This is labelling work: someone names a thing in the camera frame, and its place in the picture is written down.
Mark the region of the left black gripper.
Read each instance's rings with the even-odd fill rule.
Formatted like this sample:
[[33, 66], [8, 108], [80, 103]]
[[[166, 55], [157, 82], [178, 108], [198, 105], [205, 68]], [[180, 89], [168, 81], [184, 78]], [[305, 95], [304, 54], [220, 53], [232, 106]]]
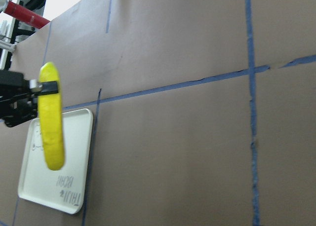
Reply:
[[19, 72], [0, 72], [0, 118], [7, 127], [14, 127], [38, 116], [37, 101], [32, 95], [59, 93], [57, 81], [39, 82], [24, 79]]

